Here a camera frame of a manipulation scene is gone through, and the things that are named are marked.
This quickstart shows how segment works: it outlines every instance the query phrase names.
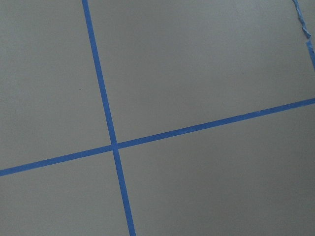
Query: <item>painted concrete floor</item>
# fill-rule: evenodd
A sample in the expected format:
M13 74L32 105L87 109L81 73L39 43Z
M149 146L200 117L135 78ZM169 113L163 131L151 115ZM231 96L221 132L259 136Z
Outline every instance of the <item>painted concrete floor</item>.
M117 142L81 1L0 1L0 235L315 235L315 70L293 1L89 7Z

